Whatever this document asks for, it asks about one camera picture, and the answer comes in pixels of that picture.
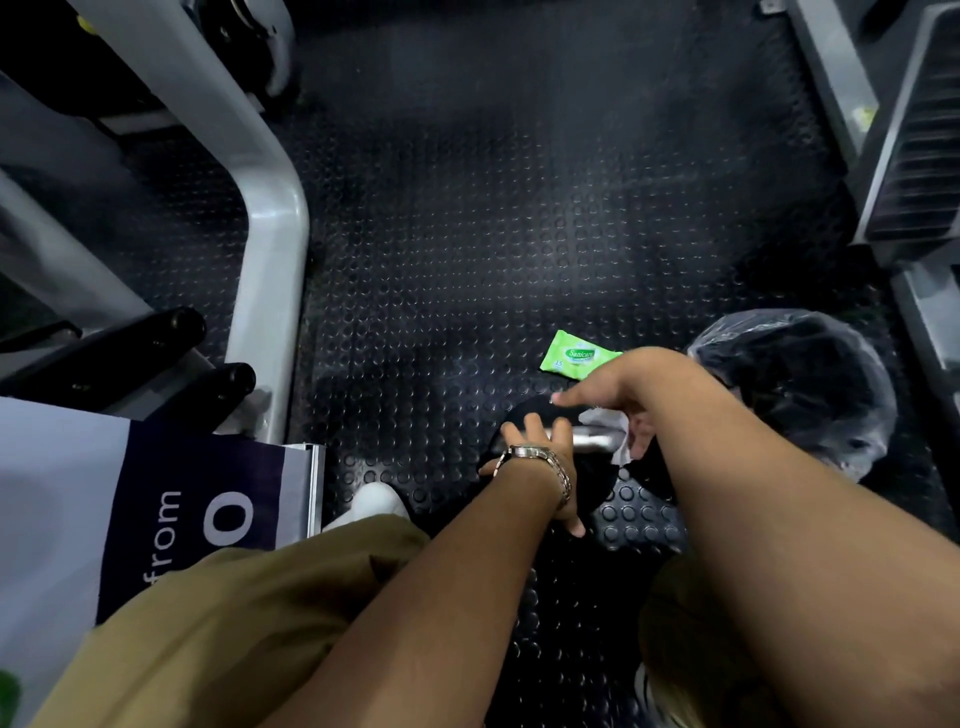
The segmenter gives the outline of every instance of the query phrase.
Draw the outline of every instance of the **plastic bag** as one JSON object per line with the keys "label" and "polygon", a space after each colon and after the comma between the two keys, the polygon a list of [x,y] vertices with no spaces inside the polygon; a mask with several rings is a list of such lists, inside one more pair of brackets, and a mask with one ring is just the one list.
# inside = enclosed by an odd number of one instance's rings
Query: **plastic bag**
{"label": "plastic bag", "polygon": [[859,481],[897,420],[870,343],[825,313],[758,308],[724,316],[687,353],[798,448]]}

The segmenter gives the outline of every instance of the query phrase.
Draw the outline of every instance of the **green wet wipes pack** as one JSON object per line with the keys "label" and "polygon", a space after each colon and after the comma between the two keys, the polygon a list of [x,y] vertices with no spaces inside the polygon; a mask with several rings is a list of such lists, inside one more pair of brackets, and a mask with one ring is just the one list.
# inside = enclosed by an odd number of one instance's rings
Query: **green wet wipes pack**
{"label": "green wet wipes pack", "polygon": [[569,376],[571,379],[584,379],[601,364],[616,359],[622,353],[609,352],[560,330],[553,337],[550,348],[546,350],[540,368],[545,372]]}

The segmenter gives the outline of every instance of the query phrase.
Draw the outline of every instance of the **foot pedal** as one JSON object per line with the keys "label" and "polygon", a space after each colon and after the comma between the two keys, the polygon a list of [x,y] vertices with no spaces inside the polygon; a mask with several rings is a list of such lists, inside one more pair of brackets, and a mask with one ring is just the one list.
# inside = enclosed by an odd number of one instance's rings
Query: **foot pedal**
{"label": "foot pedal", "polygon": [[856,242],[960,236],[960,4],[924,11]]}

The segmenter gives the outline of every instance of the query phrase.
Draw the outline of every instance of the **silver watch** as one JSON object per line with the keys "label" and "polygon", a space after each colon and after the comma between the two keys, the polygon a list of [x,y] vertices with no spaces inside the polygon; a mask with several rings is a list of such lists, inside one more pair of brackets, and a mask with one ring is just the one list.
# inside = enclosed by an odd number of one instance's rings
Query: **silver watch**
{"label": "silver watch", "polygon": [[500,471],[500,466],[507,461],[508,457],[535,457],[539,460],[545,460],[546,464],[553,468],[554,473],[557,474],[560,487],[564,491],[557,510],[559,511],[569,503],[570,494],[573,492],[573,483],[570,482],[570,476],[566,474],[566,469],[560,462],[560,458],[552,449],[540,445],[510,445],[500,455],[500,459],[496,461],[496,467],[493,468],[493,477],[496,477],[496,474]]}

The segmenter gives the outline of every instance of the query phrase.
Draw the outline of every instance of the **olive pants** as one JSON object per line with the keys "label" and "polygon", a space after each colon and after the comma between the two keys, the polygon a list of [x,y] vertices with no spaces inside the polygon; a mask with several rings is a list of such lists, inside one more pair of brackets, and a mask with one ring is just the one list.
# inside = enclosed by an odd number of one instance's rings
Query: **olive pants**
{"label": "olive pants", "polygon": [[34,728],[253,728],[426,545],[375,516],[165,574],[86,638]]}
{"label": "olive pants", "polygon": [[[90,633],[33,726],[253,728],[427,542],[409,521],[376,516],[165,574]],[[675,724],[790,725],[694,558],[660,571],[639,640]]]}

